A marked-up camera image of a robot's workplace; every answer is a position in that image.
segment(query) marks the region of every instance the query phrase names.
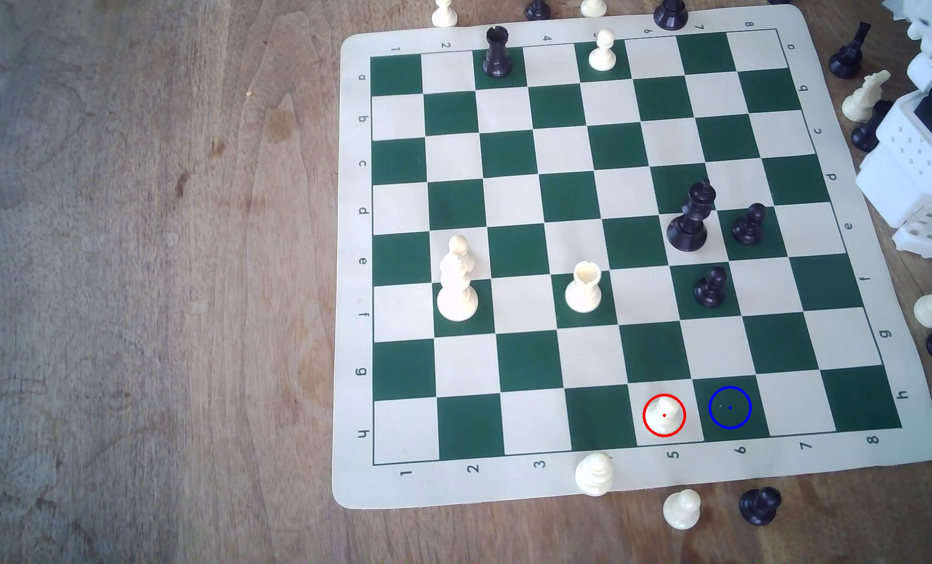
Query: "blue circle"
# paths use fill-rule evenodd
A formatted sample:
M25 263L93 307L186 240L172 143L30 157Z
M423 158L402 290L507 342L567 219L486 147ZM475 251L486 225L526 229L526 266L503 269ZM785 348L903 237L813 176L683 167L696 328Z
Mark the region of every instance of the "blue circle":
M745 420L741 421L739 424L737 424L737 425L735 425L735 426L733 426L733 427L728 427L728 426L722 424L721 422L719 422L718 420L716 420L716 417L713 417L713 400L716 399L716 395L717 395L718 393L720 393L720 392L722 392L722 391L724 391L724 390L737 390L737 391L739 391L740 393L742 393L742 394L745 396L745 400L748 400L748 417L745 417ZM746 424L746 423L748 422L748 419L751 418L751 396L748 395L748 392L747 392L747 391L741 390L739 387L737 387L737 386L735 386L735 385L725 385L724 387L722 387L721 389L719 389L719 390L717 390L717 391L714 391L713 394L710 395L710 418L713 420L713 422L714 422L715 424L717 424L718 426L722 427L723 429L737 429L737 428L739 428L740 426Z

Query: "green square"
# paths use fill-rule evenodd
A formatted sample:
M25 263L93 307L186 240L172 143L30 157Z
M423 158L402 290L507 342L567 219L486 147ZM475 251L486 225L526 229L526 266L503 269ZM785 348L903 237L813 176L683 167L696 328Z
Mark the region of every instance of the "green square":
M476 81L476 90L486 88L511 88L525 86L525 52L521 47L508 47L508 56L511 58L511 72L507 76L492 78L483 71L483 58L487 49L473 51L473 77Z
M707 161L757 159L751 120L747 115L717 115L695 120L699 142Z
M479 130L475 92L423 95L425 135L474 134Z
M431 282L431 241L425 232L372 237L372 286Z
M738 390L724 389L725 386L733 386ZM758 378L701 378L692 380L692 387L695 388L695 403L699 407L701 415L699 418L702 419L702 436L707 442L764 439L769 436L769 424L765 421L765 410L761 406ZM712 411L710 411L710 399L712 399ZM750 399L750 417L748 417L748 399ZM724 427L740 425L740 427L724 429L721 425Z
M691 378L679 322L623 325L619 336L630 383Z
M580 84L557 84L529 88L532 126L569 127L584 124L584 102Z
M673 164L670 167L650 167L657 211L661 214L680 214L681 205L688 198L688 189L702 179L709 178L706 165Z
M714 308L703 307L699 302L695 301L692 289L695 288L695 283L705 278L710 272L710 268L714 266L723 266L726 270L723 303ZM674 283L674 301L678 303L679 318L702 319L740 315L740 306L737 304L737 293L734 289L734 276L730 272L728 263L688 264L670 268L671 282Z
M804 314L745 317L745 332L756 373L818 369Z
M441 460L503 455L499 394L438 398L438 457Z
M483 177L514 177L538 172L532 131L480 134Z
M479 300L476 313L465 321L448 321L438 313L438 292L442 290L442 285L438 282L432 284L435 337L494 332L494 293L490 289L490 279L473 280L471 285Z
M883 366L821 370L835 430L899 429L901 417Z
M734 224L747 212L748 210L721 210L718 213L726 256L733 261L785 257L783 232L780 230L773 207L765 208L765 219L761 222L761 240L758 245L741 245L737 242L734 238Z
M594 173L539 174L542 215L547 222L601 217Z
M419 95L422 92L421 55L372 57L372 96Z
M761 163L765 168L765 178L769 181L773 203L777 206L813 204L831 199L817 155L762 159Z
M663 231L658 216L602 220L608 266L637 268L667 264Z
M736 71L725 33L678 35L678 51L685 74Z
M432 231L484 227L483 181L428 183L428 213Z
M737 78L750 113L799 109L797 86L788 68L738 72Z
M630 449L636 445L626 385L573 387L566 395L570 447L574 451Z
M495 278L549 274L543 224L487 228L490 272Z
M806 311L863 307L848 255L789 257L797 281L799 303Z
M409 184L428 180L423 137L372 142L372 185Z
M372 398L434 397L434 340L376 342L372 345Z
M556 331L497 335L501 391L563 387Z
M684 76L636 78L633 87L641 122L692 117L692 102Z
M582 83L630 78L629 58L626 56L625 41L616 41L612 44L612 52L615 53L615 66L609 70L595 70L588 64L588 56L597 46L594 41L574 43L574 50L577 52L577 72L580 74Z
M556 304L556 326L564 327L588 327L590 325L615 325L615 298L612 296L612 279L609 278L608 271L601 273L601 282L598 288L601 290L601 303L598 307L589 313L577 313L570 309L564 293L567 291L567 284L574 280L573 274L554 274L553 275L553 302Z
M588 139L596 170L647 166L647 149L639 123L591 125Z

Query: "chess mat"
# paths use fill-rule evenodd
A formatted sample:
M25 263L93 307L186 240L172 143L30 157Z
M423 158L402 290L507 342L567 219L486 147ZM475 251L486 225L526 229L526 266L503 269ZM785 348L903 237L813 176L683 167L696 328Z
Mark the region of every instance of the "chess mat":
M341 56L334 497L395 508L932 459L932 403L821 64L791 6L358 35ZM591 69L599 29L616 65ZM664 236L691 184L696 252ZM732 225L769 207L759 245ZM479 309L434 306L447 240ZM563 299L582 260L601 305ZM729 273L715 309L692 285ZM647 428L670 394L685 425Z

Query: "wooden table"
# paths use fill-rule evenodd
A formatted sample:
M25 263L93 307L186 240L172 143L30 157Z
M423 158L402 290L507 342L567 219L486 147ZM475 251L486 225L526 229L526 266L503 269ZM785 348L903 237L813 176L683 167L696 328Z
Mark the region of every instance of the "wooden table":
M454 7L478 25L523 4ZM866 71L894 73L889 98L912 88L906 22L877 2L797 4L823 61L866 20ZM340 44L433 9L0 0L0 561L932 561L932 463L763 480L785 498L768 528L736 513L753 481L698 487L687 532L661 518L671 488L334 503ZM835 102L858 85L828 79ZM932 261L875 219L921 345L911 306Z

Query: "chess board border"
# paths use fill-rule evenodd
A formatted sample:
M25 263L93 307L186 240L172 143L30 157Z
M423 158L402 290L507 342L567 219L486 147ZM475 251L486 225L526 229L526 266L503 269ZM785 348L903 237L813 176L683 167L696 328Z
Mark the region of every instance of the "chess board border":
M832 472L932 460L932 401L918 350L891 283L845 137L831 104L807 22L795 6L691 12L667 32L650 15L501 24L509 45L616 41L692 33L778 33L798 84L801 109L874 338L895 393L899 429L825 432L736 442L673 442L609 453L613 490ZM370 58L486 48L485 30L428 28L348 37L340 56L337 189L337 295L334 356L334 499L353 509L424 507L579 494L574 468L583 452L505 455L482 460L373 463L372 96Z

